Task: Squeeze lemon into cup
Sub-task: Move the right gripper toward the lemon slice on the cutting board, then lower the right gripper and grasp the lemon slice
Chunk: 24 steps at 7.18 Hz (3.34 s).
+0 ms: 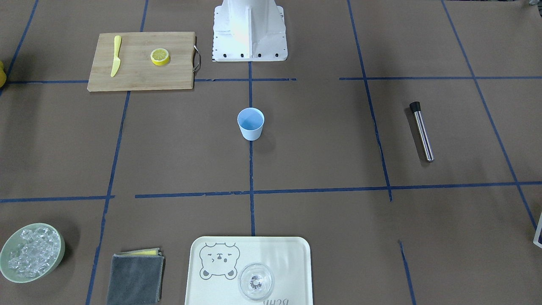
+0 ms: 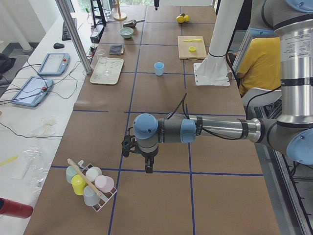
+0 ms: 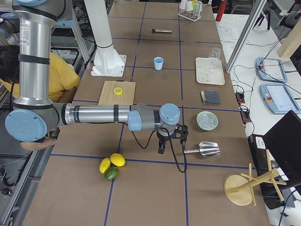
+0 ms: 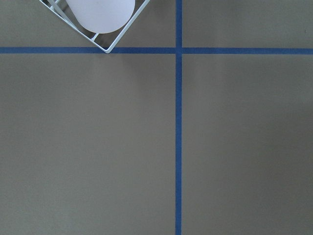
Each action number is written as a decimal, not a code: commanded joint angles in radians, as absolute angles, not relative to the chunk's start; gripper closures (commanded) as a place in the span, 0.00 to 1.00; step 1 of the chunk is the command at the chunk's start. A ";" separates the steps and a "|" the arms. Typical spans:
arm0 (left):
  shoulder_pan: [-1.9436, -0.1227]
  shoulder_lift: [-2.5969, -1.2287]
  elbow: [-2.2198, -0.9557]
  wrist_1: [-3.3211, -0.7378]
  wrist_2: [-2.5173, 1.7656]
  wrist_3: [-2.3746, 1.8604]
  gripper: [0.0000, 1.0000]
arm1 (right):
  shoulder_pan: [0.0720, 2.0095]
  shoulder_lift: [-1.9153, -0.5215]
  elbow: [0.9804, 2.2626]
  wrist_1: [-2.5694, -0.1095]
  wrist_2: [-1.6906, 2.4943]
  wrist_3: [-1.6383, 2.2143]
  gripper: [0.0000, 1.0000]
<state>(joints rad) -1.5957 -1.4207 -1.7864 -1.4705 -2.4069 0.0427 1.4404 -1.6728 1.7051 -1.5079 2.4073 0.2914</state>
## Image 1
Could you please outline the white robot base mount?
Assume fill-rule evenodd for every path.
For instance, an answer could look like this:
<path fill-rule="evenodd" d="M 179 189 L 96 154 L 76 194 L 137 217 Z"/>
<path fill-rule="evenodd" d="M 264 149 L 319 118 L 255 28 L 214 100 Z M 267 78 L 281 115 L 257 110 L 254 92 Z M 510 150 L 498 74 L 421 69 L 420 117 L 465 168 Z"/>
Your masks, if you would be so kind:
<path fill-rule="evenodd" d="M 213 61 L 287 60 L 284 10 L 274 0 L 224 0 L 213 17 Z"/>

